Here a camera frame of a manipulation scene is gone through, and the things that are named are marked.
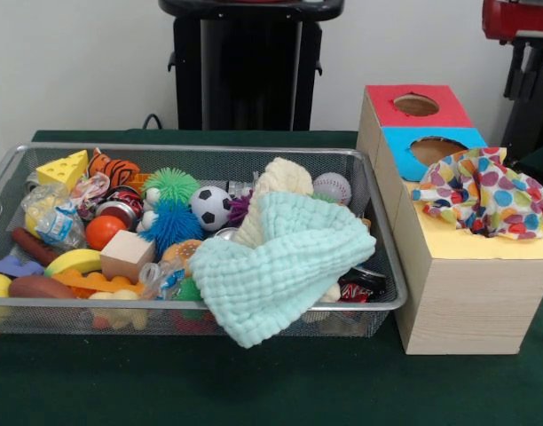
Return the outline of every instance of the metal basket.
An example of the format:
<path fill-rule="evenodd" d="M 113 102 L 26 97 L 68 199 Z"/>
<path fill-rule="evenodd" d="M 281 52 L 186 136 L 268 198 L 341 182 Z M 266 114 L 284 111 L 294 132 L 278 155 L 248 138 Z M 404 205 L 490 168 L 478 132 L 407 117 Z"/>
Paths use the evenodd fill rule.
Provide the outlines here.
<path fill-rule="evenodd" d="M 20 201 L 28 175 L 46 162 L 94 147 L 93 144 L 29 144 L 12 149 L 0 163 L 0 258 L 9 255 L 28 259 L 14 245 L 10 231 L 23 225 Z M 313 177 L 333 171 L 345 176 L 352 187 L 350 209 L 372 220 L 371 234 L 376 238 L 376 252 L 367 267 L 388 277 L 388 292 L 371 304 L 316 304 L 282 335 L 353 335 L 372 336 L 388 313 L 406 299 L 405 281 L 378 185 L 367 157 L 346 149 L 234 148 L 221 146 L 139 146 L 101 145 L 112 158 L 131 160 L 142 172 L 161 167 L 185 170 L 202 184 L 224 187 L 229 180 L 251 182 L 254 171 L 281 156 L 304 166 Z M 92 326 L 92 309 L 142 310 L 147 312 L 147 326 L 135 330 L 98 330 Z M 69 335 L 222 335 L 204 303 L 158 301 L 98 301 L 82 299 L 0 298 L 1 333 L 49 333 Z"/>

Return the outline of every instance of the green spiky ball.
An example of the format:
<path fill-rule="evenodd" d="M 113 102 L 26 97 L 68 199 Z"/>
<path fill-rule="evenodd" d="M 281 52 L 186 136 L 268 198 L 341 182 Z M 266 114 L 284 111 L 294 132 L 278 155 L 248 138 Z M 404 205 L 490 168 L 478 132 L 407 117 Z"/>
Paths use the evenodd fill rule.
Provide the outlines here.
<path fill-rule="evenodd" d="M 142 186 L 141 192 L 145 197 L 148 189 L 157 188 L 161 193 L 160 200 L 181 201 L 183 204 L 188 204 L 191 195 L 200 187 L 199 182 L 188 173 L 166 167 L 150 176 Z"/>

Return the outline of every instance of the tissue box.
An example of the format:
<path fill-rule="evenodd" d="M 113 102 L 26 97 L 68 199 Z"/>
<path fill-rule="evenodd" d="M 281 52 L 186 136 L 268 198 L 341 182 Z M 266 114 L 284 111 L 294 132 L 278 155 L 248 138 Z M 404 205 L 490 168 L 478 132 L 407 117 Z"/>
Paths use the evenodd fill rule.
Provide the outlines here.
<path fill-rule="evenodd" d="M 409 299 L 396 312 L 411 355 L 515 354 L 543 297 L 543 238 L 485 238 L 421 211 L 406 183 L 394 239 Z"/>
<path fill-rule="evenodd" d="M 486 239 L 411 201 L 417 183 L 403 178 L 419 180 L 431 163 L 480 146 L 448 87 L 366 88 L 357 149 L 373 164 L 408 282 L 396 312 L 407 354 L 518 353 L 543 296 L 543 239 Z"/>
<path fill-rule="evenodd" d="M 449 87 L 366 87 L 357 149 L 370 157 L 392 229 L 403 178 L 419 181 L 434 162 L 477 147 L 486 143 Z"/>

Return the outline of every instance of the blue spiky ball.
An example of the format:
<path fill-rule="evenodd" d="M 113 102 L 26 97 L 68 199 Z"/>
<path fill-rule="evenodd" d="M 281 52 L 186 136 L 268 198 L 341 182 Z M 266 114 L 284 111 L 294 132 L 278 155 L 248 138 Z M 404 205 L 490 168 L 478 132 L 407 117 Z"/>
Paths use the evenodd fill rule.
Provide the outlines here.
<path fill-rule="evenodd" d="M 196 216 L 181 201 L 159 200 L 155 206 L 159 216 L 148 231 L 139 233 L 146 241 L 155 241 L 157 258 L 173 244 L 187 240 L 202 240 L 204 232 Z"/>

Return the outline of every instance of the white wall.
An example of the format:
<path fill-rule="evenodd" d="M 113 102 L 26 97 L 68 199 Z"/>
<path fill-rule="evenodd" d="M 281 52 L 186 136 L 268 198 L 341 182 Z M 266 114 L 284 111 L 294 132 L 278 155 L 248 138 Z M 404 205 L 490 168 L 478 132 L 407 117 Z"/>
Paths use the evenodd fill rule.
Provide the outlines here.
<path fill-rule="evenodd" d="M 509 48 L 484 39 L 482 0 L 347 0 L 323 24 L 314 130 L 355 130 L 366 83 L 446 83 L 498 142 Z M 172 18 L 146 0 L 0 0 L 0 156 L 38 129 L 177 125 Z"/>

